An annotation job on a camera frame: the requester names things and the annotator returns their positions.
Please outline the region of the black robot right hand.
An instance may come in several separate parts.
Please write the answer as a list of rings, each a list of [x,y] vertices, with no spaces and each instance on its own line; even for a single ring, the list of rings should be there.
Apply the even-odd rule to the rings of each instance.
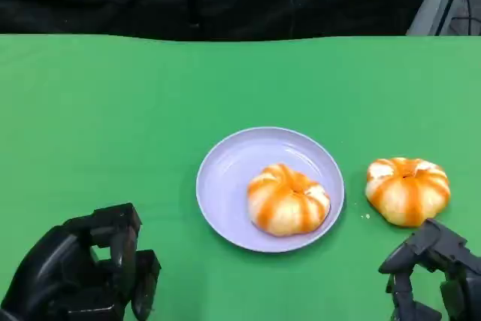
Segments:
[[[441,320],[441,312],[415,301],[410,276],[416,265],[431,273],[442,271],[440,291],[450,320],[480,319],[480,257],[467,240],[434,219],[427,219],[379,267],[389,275],[386,292],[392,295],[392,320]]]

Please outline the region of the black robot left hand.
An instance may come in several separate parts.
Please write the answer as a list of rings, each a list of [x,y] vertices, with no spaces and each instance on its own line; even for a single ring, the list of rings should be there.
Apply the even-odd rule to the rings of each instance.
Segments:
[[[148,319],[161,265],[138,250],[141,219],[131,203],[52,227],[25,255],[1,302],[3,320],[122,320],[127,306]]]

